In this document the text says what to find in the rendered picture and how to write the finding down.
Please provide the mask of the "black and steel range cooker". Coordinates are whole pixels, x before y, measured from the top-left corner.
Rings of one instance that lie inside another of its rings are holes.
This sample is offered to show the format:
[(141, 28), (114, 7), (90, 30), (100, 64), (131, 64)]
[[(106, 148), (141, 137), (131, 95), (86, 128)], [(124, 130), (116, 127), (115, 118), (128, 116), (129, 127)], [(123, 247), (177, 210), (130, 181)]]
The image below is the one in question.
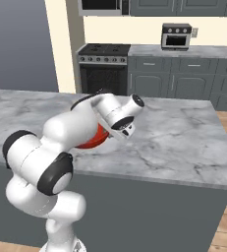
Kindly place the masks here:
[(94, 94), (106, 89), (114, 95), (127, 94), (130, 44), (88, 43), (78, 51), (81, 89)]

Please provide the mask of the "steel microwave oven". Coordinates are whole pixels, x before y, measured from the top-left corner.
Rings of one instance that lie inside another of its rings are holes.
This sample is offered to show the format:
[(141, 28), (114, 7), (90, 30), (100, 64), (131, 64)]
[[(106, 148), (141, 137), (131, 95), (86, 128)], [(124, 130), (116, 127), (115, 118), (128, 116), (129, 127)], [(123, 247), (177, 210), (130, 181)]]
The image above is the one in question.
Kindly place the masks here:
[(130, 0), (78, 0), (78, 9), (80, 16), (129, 16)]

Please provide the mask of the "grey wall cupboards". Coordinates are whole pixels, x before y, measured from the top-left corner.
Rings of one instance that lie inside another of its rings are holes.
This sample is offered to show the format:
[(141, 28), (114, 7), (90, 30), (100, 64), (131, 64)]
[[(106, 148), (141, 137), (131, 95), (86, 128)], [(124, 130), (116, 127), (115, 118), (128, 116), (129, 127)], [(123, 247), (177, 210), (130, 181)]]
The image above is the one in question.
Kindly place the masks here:
[(227, 17), (227, 0), (131, 0), (134, 17)]

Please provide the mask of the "steel toaster oven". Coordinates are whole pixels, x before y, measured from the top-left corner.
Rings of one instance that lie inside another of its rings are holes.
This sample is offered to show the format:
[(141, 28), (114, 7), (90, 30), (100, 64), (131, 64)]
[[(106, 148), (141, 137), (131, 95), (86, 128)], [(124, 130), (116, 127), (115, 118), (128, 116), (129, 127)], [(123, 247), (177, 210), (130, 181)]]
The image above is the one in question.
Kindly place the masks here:
[(161, 49), (186, 51), (190, 46), (190, 24), (165, 23), (162, 25)]

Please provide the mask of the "grey base cupboards run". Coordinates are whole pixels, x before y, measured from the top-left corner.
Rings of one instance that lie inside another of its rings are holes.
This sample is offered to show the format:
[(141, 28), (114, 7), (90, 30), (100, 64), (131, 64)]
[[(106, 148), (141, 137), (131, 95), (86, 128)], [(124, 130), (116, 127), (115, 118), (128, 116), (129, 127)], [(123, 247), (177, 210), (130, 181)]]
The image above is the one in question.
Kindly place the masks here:
[(209, 100), (216, 110), (227, 111), (227, 47), (193, 45), (186, 51), (165, 51), (158, 45), (133, 45), (128, 92)]

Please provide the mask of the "grey island with marble top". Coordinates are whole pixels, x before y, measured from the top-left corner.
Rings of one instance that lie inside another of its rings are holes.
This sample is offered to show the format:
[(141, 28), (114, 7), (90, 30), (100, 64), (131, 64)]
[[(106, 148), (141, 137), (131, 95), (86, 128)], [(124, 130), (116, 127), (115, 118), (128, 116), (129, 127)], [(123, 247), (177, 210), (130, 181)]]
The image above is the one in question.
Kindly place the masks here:
[[(42, 133), (79, 94), (0, 90), (0, 241), (42, 246), (45, 221), (12, 206), (2, 155), (10, 134)], [(127, 141), (72, 151), (69, 188), (85, 196), (75, 224), (87, 252), (207, 252), (227, 205), (227, 134), (207, 100), (148, 97)]]

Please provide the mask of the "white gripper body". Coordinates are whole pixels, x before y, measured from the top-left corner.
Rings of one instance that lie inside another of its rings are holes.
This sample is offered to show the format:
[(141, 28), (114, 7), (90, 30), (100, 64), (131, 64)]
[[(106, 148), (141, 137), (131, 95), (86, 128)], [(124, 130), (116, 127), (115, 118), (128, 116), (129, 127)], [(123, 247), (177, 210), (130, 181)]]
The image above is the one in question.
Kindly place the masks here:
[(122, 134), (121, 131), (113, 130), (113, 129), (106, 123), (106, 121), (102, 118), (102, 116), (98, 113), (98, 111), (97, 111), (96, 109), (94, 109), (93, 111), (94, 111), (94, 113), (95, 113), (95, 115), (96, 115), (96, 117), (97, 117), (97, 120), (98, 120), (99, 124), (100, 124), (106, 131), (109, 132), (109, 135), (110, 135), (111, 137), (114, 137), (114, 138), (116, 138), (116, 139), (119, 140), (119, 141), (124, 141), (124, 140), (127, 139), (127, 137), (124, 136), (124, 135)]

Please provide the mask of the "red bowl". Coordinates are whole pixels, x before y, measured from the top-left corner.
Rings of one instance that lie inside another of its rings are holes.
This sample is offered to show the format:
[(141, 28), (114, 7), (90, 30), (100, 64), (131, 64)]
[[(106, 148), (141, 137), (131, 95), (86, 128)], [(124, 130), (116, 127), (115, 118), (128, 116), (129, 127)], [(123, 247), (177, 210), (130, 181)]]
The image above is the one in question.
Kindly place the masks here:
[(86, 143), (79, 145), (78, 149), (92, 149), (101, 145), (109, 136), (109, 132), (106, 131), (102, 125), (97, 124), (96, 134)]

